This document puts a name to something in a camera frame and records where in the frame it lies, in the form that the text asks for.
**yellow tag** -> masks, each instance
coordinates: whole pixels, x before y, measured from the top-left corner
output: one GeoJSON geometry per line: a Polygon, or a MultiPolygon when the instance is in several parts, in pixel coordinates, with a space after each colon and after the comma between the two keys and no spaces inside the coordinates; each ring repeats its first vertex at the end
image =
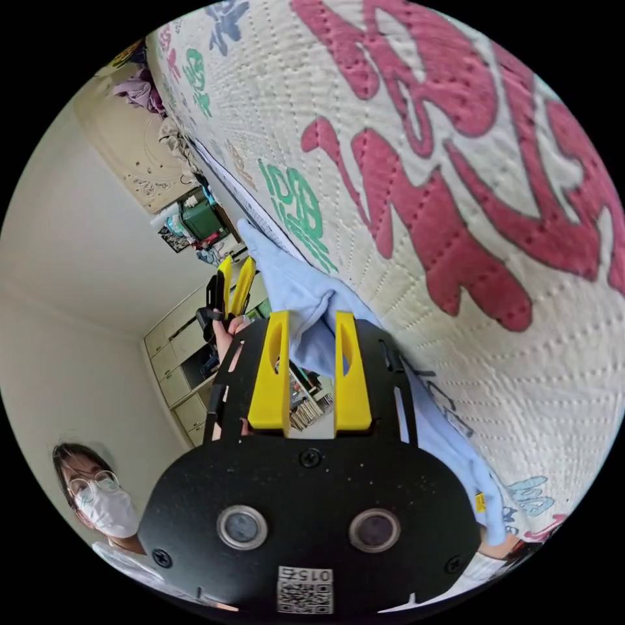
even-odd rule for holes
{"type": "Polygon", "coordinates": [[[478,493],[475,496],[475,509],[478,512],[486,512],[486,500],[484,498],[484,493],[478,493]]]}

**cabinet door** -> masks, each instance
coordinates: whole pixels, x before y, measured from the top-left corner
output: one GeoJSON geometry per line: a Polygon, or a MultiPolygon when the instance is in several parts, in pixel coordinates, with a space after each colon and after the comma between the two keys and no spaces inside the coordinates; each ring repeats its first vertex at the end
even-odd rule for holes
{"type": "Polygon", "coordinates": [[[205,422],[206,407],[197,395],[192,395],[176,408],[176,416],[185,432],[188,432],[205,422]]]}
{"type": "Polygon", "coordinates": [[[167,345],[152,358],[154,375],[159,382],[165,376],[168,376],[177,366],[178,362],[176,361],[171,343],[167,343],[167,345]]]}
{"type": "Polygon", "coordinates": [[[202,423],[201,425],[198,425],[198,427],[189,430],[189,432],[187,432],[187,436],[191,439],[194,446],[199,447],[204,442],[205,431],[206,423],[202,423]]]}
{"type": "Polygon", "coordinates": [[[266,299],[267,290],[265,289],[265,283],[262,280],[262,274],[257,273],[254,276],[254,281],[249,289],[249,304],[247,305],[247,310],[250,311],[252,308],[256,308],[258,304],[266,299]]]}
{"type": "Polygon", "coordinates": [[[180,367],[174,369],[168,376],[165,376],[159,382],[159,385],[168,406],[173,406],[191,390],[187,378],[184,377],[180,367]]]}
{"type": "Polygon", "coordinates": [[[197,309],[203,308],[204,306],[206,306],[206,286],[201,286],[187,299],[180,302],[180,304],[163,319],[163,325],[165,326],[167,336],[172,337],[181,327],[189,323],[191,319],[195,319],[197,309]]]}
{"type": "Polygon", "coordinates": [[[145,337],[145,348],[148,350],[148,356],[153,358],[165,345],[167,345],[167,337],[165,336],[163,324],[158,324],[145,337]]]}
{"type": "Polygon", "coordinates": [[[189,356],[206,345],[200,324],[194,321],[171,341],[176,361],[181,365],[189,356]]]}

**bed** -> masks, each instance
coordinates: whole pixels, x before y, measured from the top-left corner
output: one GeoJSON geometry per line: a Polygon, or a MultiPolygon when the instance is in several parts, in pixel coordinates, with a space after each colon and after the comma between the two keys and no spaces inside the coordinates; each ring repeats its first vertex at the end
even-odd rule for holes
{"type": "Polygon", "coordinates": [[[146,40],[170,117],[383,322],[543,542],[625,410],[625,219],[558,96],[400,0],[229,0],[146,40]]]}

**blue towel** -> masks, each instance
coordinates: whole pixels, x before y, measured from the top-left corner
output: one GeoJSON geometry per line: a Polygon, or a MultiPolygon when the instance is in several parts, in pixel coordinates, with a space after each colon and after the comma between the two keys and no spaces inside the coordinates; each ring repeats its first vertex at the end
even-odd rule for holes
{"type": "MultiPolygon", "coordinates": [[[[349,287],[336,278],[297,260],[269,241],[246,220],[237,224],[249,255],[262,274],[273,311],[290,311],[289,351],[301,368],[334,378],[337,311],[354,314],[378,327],[382,324],[349,287]]],[[[468,440],[443,416],[419,377],[404,363],[412,390],[419,447],[444,462],[458,477],[471,501],[476,520],[486,526],[486,541],[505,540],[503,502],[488,464],[468,440]],[[486,511],[477,512],[475,496],[482,492],[486,511]]],[[[400,407],[402,441],[408,428],[400,407]]]]}

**face mask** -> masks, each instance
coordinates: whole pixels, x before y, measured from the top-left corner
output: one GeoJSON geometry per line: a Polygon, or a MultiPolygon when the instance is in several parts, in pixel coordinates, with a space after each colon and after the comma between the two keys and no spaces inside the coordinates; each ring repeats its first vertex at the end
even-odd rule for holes
{"type": "Polygon", "coordinates": [[[78,509],[93,523],[93,526],[107,536],[129,538],[139,529],[139,519],[132,506],[130,495],[118,488],[114,493],[107,493],[91,483],[93,499],[85,501],[76,497],[78,509]]]}

